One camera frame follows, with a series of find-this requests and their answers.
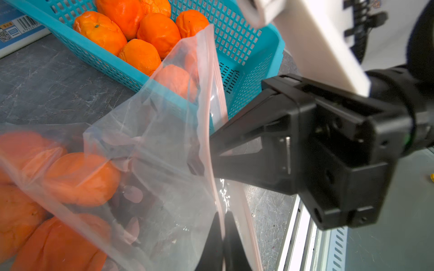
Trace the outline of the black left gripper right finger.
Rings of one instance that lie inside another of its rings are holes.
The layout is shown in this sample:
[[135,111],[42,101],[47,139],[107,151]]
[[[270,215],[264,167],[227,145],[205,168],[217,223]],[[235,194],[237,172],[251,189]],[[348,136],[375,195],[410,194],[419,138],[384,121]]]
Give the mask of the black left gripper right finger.
[[224,259],[226,271],[252,271],[231,211],[225,214]]

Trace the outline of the clear zip-top bag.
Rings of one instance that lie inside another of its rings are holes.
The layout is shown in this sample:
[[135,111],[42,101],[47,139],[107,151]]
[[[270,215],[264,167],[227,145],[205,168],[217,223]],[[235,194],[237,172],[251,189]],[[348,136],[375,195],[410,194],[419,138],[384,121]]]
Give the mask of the clear zip-top bag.
[[[226,105],[211,104],[219,76],[212,68],[201,76],[197,54],[177,50],[187,39],[176,44],[134,96],[93,124],[1,125],[1,135],[36,132],[59,142],[67,154],[105,157],[121,172],[115,194],[98,207],[64,204],[51,196],[42,186],[50,166],[30,182],[9,184],[47,211],[45,221],[57,217],[102,250],[107,255],[102,271],[195,271],[216,213],[224,240],[228,211],[252,271],[262,270],[243,187],[213,175],[210,136],[217,129],[212,116],[221,116]],[[192,76],[195,102],[154,79],[170,64]]]

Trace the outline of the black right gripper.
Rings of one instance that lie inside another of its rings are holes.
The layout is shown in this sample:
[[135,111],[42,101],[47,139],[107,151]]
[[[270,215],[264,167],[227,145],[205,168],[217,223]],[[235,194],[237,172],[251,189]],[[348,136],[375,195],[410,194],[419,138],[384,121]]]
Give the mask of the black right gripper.
[[417,90],[371,73],[359,97],[276,76],[210,137],[216,178],[299,194],[323,230],[377,221],[396,164],[417,141]]

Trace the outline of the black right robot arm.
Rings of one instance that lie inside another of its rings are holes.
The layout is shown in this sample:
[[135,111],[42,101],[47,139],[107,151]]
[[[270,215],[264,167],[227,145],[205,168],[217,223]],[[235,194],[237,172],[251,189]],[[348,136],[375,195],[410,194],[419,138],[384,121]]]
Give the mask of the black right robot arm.
[[323,230],[374,224],[399,159],[434,144],[433,30],[429,1],[407,63],[368,71],[367,98],[292,74],[263,80],[210,137],[214,176],[297,194]]

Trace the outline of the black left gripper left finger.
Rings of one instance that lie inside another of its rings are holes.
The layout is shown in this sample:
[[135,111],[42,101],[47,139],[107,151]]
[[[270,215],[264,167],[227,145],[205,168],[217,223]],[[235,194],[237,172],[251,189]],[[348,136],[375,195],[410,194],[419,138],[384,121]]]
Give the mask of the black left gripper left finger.
[[195,271],[221,271],[223,268],[223,259],[222,231],[219,213],[216,213]]

